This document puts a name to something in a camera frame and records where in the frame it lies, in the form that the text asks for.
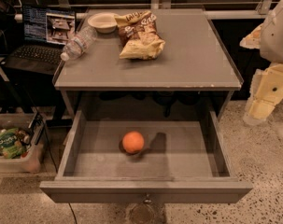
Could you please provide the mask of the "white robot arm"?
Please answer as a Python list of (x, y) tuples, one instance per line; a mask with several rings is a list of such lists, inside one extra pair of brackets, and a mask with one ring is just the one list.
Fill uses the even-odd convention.
[(240, 46), (258, 49), (261, 57), (270, 62), (265, 70), (257, 69), (252, 77), (243, 117), (246, 124), (259, 125), (283, 100), (283, 0), (241, 40)]

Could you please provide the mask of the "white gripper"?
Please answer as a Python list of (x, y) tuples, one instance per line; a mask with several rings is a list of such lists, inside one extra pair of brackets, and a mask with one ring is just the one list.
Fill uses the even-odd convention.
[[(262, 25), (258, 25), (250, 34), (243, 37), (239, 45), (245, 49), (261, 47)], [(275, 105), (283, 100), (283, 64), (275, 63), (262, 73), (262, 80), (255, 94), (245, 106), (243, 121), (251, 126), (260, 125), (267, 120)]]

